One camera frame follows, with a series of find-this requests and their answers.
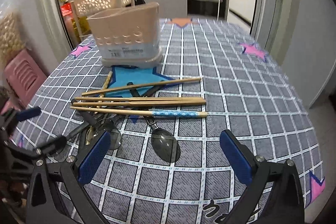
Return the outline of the plain bamboo chopstick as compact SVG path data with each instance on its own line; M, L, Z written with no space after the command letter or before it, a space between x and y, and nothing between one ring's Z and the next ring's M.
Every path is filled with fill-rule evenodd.
M132 102L132 101L192 101L192 102L205 102L206 100L201 97L75 97L77 101L109 101L109 102Z
M161 85L165 86L165 85L172 85L172 84L194 83L194 82L199 82L201 79L202 79L201 77L195 77L195 78L188 78L188 79L167 80L167 81L161 81L161 82L156 82L156 83L126 85L126 86L115 87L115 88L93 90L93 91L82 93L81 95L83 97L87 97L87 96L93 96L93 95L96 95L96 94L105 94L105 93L110 93L110 92L120 92L120 91L124 91L124 90L146 88L146 87L151 87L151 86L161 86Z
M74 102L73 106L181 106L205 105L206 101L130 101L130 102Z

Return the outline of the blue patterned bamboo chopstick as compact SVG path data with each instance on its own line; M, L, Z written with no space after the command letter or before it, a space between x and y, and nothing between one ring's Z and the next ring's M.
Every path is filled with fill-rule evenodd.
M206 118L205 111L184 111L184 110L124 110L124 109L98 109L89 107L71 106L71 109L78 111L89 111L120 115L138 115L143 117L183 117L183 118Z

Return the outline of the pink plastic stool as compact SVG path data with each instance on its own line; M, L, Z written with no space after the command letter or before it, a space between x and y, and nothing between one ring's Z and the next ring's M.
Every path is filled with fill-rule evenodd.
M27 106L47 79L27 50L21 50L5 67L6 80L22 106Z

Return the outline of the grey checked tablecloth with stars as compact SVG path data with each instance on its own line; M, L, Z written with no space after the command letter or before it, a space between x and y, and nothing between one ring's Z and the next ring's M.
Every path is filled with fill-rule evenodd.
M159 23L162 61L155 67L104 67L90 36L47 77L13 141L38 154L19 210L24 223L304 223L306 208L325 188L321 153L303 100L276 61L240 27L196 19ZM77 174L79 137L63 151L39 147L67 136L84 121L75 97L108 88L201 77L165 85L151 97L201 97L205 105L84 106L98 109L205 111L206 118L154 117L177 139L177 162L163 161L151 145L143 116L118 117L122 136L89 184ZM99 94L87 97L99 97ZM219 138L230 130L253 154L253 179L239 182Z

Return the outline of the bag of peanuts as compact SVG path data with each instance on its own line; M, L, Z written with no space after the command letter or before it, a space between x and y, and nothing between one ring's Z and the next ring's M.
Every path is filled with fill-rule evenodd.
M0 56L1 56L1 69L25 48L22 42L18 17L16 13L9 13L1 19L1 37L0 37Z

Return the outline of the short light bamboo chopstick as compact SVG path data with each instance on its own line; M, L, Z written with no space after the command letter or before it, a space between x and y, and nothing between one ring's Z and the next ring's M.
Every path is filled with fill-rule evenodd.
M110 83L110 79L112 78L112 74L113 74L113 72L112 71L110 71L109 73L108 73L108 75L107 75L107 77L106 77L106 80L105 80L105 82L104 82L104 84L103 84L103 86L102 86L102 89L107 89L108 88L108 85L109 85L109 83ZM105 93L101 93L100 95L99 95L99 98L103 98L105 95L104 95Z

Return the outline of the red plastic basket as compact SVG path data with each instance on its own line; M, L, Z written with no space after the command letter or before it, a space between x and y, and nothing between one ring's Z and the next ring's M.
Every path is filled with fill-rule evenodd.
M60 7L60 10L61 10L61 13L62 13L63 17L68 16L68 15L72 15L72 7L71 7L70 3L66 3L66 4L62 5Z

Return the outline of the beige plastic utensil holder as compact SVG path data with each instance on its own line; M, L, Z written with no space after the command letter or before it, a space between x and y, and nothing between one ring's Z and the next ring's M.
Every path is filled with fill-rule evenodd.
M152 68L161 62L159 3L104 10L87 20L103 66Z

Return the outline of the beige perforated plastic rack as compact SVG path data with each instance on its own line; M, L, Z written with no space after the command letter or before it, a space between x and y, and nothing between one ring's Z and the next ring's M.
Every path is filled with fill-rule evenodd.
M76 28L79 33L79 38L82 42L87 35L84 35L81 30L79 18L88 18L89 16L103 10L122 8L127 5L134 6L135 2L134 0L72 0L70 1L70 4Z

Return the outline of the black built-in oven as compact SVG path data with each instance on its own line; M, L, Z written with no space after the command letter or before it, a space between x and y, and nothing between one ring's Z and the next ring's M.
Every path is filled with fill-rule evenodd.
M227 19L229 0L187 0L187 14Z

